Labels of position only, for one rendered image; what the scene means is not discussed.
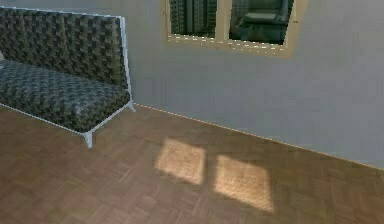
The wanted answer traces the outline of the beige framed window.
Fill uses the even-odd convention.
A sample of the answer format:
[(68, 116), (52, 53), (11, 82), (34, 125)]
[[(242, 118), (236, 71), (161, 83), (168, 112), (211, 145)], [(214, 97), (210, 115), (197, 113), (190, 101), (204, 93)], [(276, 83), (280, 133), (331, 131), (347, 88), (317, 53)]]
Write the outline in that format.
[(165, 41), (289, 58), (309, 0), (160, 0)]

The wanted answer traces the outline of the dark green checked sofa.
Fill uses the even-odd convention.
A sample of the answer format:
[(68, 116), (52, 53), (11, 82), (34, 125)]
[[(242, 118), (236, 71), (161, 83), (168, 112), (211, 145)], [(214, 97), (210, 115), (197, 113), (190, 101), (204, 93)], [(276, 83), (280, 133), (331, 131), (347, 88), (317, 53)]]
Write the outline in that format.
[(84, 137), (133, 107), (122, 16), (0, 6), (0, 105)]

